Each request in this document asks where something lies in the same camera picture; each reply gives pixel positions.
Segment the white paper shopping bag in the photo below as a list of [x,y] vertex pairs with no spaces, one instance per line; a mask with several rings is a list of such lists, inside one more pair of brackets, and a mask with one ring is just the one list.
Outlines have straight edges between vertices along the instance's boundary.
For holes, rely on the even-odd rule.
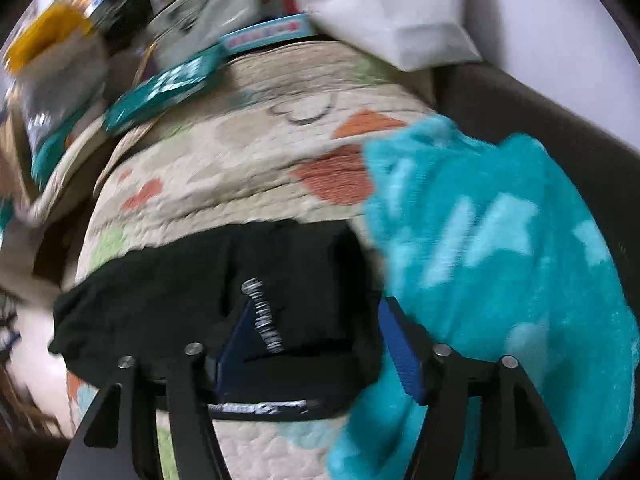
[[403,72],[480,62],[465,0],[292,0],[327,35]]

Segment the green long box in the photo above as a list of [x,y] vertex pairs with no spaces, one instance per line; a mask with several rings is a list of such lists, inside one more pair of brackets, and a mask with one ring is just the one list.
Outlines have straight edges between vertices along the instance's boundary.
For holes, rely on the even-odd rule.
[[226,59],[224,46],[214,44],[128,90],[106,111],[105,133],[118,136],[215,87]]

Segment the light blue paint box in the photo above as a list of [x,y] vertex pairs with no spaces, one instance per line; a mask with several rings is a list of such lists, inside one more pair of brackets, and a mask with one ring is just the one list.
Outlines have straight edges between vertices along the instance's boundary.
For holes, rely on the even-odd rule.
[[308,16],[301,13],[228,32],[220,37],[219,42],[228,55],[236,55],[316,35],[317,31]]

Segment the turquoise star fleece blanket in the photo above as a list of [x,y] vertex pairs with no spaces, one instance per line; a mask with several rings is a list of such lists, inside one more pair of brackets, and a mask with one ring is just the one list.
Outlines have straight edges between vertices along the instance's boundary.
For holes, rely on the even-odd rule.
[[573,183],[530,136],[489,144],[442,116],[363,159],[386,294],[462,356],[515,356],[577,477],[600,477],[631,430],[639,330]]

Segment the yellow plastic bin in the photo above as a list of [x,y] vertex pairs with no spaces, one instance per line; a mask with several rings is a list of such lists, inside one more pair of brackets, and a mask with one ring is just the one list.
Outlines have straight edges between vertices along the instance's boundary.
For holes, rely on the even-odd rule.
[[16,75],[38,55],[62,44],[74,32],[87,35],[91,29],[91,21],[77,6],[55,0],[12,42],[4,55],[4,67]]

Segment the black pants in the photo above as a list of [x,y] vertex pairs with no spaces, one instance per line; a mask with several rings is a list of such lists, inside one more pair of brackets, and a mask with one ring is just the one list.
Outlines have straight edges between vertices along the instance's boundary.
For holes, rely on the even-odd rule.
[[55,300],[49,349],[95,387],[123,356],[161,385],[187,344],[218,356],[249,308],[257,344],[224,375],[210,414],[327,418],[378,379],[379,299],[344,221],[228,224],[100,266]]

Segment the patterned quilt bedspread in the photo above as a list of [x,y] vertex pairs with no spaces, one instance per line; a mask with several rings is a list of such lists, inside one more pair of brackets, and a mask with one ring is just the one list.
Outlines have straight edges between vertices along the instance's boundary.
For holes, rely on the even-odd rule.
[[96,184],[77,277],[134,249],[228,223],[345,220],[378,262],[362,214],[363,143],[431,113],[430,70],[403,73],[336,41],[231,62],[212,93],[129,131]]

